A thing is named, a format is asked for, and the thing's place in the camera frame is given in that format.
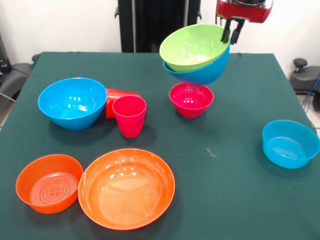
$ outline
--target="blue cable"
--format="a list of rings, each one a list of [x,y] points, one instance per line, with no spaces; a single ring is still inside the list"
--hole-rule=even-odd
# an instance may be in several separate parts
[[[315,83],[313,84],[312,88],[310,89],[310,91],[308,92],[307,98],[308,98],[308,109],[306,110],[305,113],[307,113],[310,109],[310,98],[311,98],[311,93],[313,92],[313,90],[316,88],[316,86],[318,85],[320,81],[320,74],[318,75],[318,77],[316,78]]]

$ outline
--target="blue bowl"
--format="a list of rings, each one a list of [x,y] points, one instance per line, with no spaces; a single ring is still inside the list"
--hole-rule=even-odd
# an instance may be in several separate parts
[[[290,120],[268,123],[262,131],[263,151],[274,164],[298,169],[320,151],[320,140],[307,126]]]
[[[182,82],[187,82],[194,85],[208,85],[221,76],[228,63],[229,54],[230,45],[215,61],[194,71],[176,72],[172,70],[165,61],[163,61],[163,67],[175,78]]]
[[[38,107],[60,127],[79,131],[97,120],[106,100],[107,91],[100,82],[75,77],[57,81],[43,90]]]

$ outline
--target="table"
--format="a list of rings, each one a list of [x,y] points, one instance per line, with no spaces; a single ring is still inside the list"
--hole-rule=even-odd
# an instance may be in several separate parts
[[[58,80],[87,77],[108,88],[139,92],[147,101],[141,135],[122,137],[104,114],[70,132],[38,109],[41,91]],[[156,53],[42,53],[0,132],[0,232],[4,240],[313,240],[320,238],[320,161],[288,170],[264,156],[262,129],[276,119],[311,127],[272,54],[231,54],[209,87],[212,106],[200,117],[176,113],[169,90],[178,83]],[[15,192],[19,172],[48,154],[75,157],[85,169],[97,157],[141,148],[171,167],[176,192],[154,223],[134,231],[92,222],[78,202],[45,215]]]

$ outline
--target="red robot arm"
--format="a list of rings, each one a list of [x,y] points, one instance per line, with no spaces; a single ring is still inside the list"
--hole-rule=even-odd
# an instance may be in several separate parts
[[[236,21],[230,43],[236,44],[245,21],[263,23],[269,16],[273,0],[217,0],[216,15],[226,19],[221,41],[227,43],[230,37],[231,21]]]

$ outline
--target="small orange bowl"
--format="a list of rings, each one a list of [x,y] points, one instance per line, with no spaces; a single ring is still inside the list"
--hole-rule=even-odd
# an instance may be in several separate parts
[[[35,211],[55,214],[77,200],[82,173],[81,164],[71,156],[43,156],[31,162],[19,174],[16,194]]]
[[[119,149],[96,159],[84,171],[78,199],[95,223],[133,230],[159,218],[175,194],[175,178],[159,156],[141,149]]]

